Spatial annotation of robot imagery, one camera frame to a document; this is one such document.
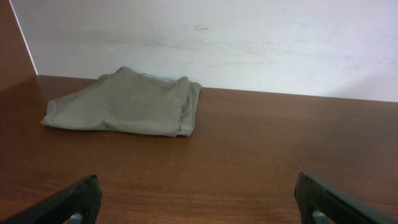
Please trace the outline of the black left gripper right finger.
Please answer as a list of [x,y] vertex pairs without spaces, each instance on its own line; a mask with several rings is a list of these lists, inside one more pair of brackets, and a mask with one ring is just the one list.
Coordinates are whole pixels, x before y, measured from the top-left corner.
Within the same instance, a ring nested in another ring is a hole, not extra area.
[[301,172],[294,190],[302,223],[397,224],[397,219]]

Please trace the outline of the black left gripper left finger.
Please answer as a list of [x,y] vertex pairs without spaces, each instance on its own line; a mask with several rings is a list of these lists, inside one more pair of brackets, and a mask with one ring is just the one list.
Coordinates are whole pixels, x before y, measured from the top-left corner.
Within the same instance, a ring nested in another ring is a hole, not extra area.
[[79,214],[81,223],[95,223],[101,207],[97,175],[88,175],[1,223],[64,223]]

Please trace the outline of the khaki shorts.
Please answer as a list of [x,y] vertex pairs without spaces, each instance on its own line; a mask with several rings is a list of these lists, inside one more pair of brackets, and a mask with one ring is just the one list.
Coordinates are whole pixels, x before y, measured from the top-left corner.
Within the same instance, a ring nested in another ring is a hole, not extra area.
[[73,130],[190,136],[201,85],[187,77],[164,80],[121,67],[92,85],[51,100],[41,123]]

